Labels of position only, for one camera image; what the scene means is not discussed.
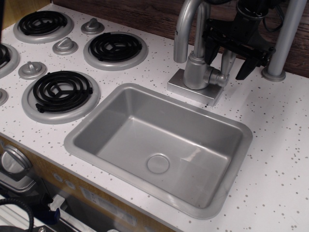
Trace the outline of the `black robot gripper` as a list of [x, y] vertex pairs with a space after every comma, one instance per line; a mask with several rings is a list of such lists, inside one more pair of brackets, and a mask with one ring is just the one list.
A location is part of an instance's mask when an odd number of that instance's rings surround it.
[[237, 80], [244, 80], [256, 66], [266, 66], [275, 48], [260, 35], [259, 25], [274, 6], [273, 0], [238, 0], [232, 21], [207, 19], [203, 32], [205, 62], [211, 65], [223, 47], [246, 59]]

